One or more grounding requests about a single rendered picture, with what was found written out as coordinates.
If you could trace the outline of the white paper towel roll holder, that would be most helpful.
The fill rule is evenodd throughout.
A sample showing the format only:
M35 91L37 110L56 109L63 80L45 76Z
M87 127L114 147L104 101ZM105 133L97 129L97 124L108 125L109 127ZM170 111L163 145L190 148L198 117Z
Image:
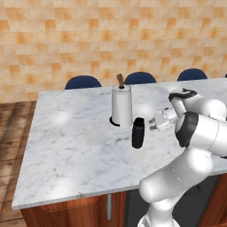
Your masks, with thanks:
M132 124L131 88L125 85L122 74L117 74L118 83L112 87L112 115L110 122L117 127L127 129Z

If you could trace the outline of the brown wooden cabinet door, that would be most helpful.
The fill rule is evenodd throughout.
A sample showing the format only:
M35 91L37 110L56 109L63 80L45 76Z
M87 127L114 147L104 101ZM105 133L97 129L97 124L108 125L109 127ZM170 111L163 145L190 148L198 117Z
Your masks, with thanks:
M107 195L21 209L27 227L124 227L126 192L112 194L112 216L107 217Z

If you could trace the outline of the black water bottle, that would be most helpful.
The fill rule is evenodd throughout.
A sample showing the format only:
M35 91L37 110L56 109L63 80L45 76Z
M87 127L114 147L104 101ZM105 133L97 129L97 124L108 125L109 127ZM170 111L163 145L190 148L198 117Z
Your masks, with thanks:
M133 122L132 129L132 146L136 149L142 147L145 137L145 119L137 117Z

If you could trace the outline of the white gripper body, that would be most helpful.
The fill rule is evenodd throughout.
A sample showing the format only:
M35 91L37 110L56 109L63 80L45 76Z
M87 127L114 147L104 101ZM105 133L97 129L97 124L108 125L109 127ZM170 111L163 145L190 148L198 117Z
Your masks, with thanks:
M154 120L157 130L163 131L175 123L175 116L173 114L157 113L154 115Z

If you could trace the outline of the brown wooden cabinet panel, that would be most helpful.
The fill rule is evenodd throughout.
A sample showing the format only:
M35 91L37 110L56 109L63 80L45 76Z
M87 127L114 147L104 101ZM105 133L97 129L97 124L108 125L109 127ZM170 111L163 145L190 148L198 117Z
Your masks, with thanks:
M220 176L200 227L227 227L227 174Z

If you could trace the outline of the dark dishwasher front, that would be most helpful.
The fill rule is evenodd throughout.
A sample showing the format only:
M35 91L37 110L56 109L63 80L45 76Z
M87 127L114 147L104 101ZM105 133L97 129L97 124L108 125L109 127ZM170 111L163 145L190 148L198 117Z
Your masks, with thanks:
M181 227L199 227L200 219L212 197L220 176L210 176L188 190L176 203L173 217ZM127 191L124 227L137 227L149 204L142 200L138 189Z

